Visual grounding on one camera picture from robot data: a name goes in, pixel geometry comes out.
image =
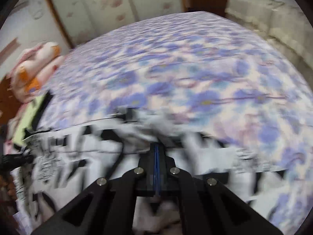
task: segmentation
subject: pink stuffed toy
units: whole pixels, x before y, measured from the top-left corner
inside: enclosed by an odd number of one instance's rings
[[[55,42],[40,43],[25,49],[8,78],[11,78],[12,91],[23,103],[30,102],[39,90],[64,62],[60,47]]]

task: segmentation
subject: bed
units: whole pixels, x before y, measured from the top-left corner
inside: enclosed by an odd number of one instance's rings
[[[294,234],[313,206],[313,95],[294,66],[237,23],[206,12],[140,21],[73,50],[42,91],[39,127],[167,109],[177,123],[256,151],[286,170],[268,218]]]

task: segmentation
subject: wall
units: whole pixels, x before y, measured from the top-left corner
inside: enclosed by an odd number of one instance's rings
[[[20,44],[17,49],[0,64],[0,79],[15,65],[15,61],[25,48],[31,48],[41,41],[59,43],[62,54],[67,54],[69,47],[61,35],[45,0],[28,0],[29,5],[11,14],[0,29],[0,51],[14,38]]]
[[[52,0],[74,45],[139,20],[183,11],[181,0]]]

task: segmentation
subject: white wall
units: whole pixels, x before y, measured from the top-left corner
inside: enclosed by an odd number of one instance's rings
[[[17,57],[25,48],[31,48],[38,42],[55,41],[59,43],[62,54],[69,51],[45,0],[28,1],[29,5],[10,15],[0,29],[0,50],[16,37],[17,42],[21,44],[0,64],[0,79],[14,67]]]
[[[75,45],[135,22],[130,3],[121,0],[52,0],[60,20]]]

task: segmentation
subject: green cloth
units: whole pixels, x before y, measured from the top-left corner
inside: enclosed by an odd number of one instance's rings
[[[26,146],[26,144],[23,142],[25,133],[24,128],[32,130],[32,119],[36,115],[38,109],[40,108],[40,105],[42,101],[44,100],[44,97],[46,95],[37,96],[34,100],[32,100],[29,104],[27,104],[26,110],[23,114],[23,117],[19,121],[18,127],[15,131],[15,134],[13,136],[12,142],[20,147]]]

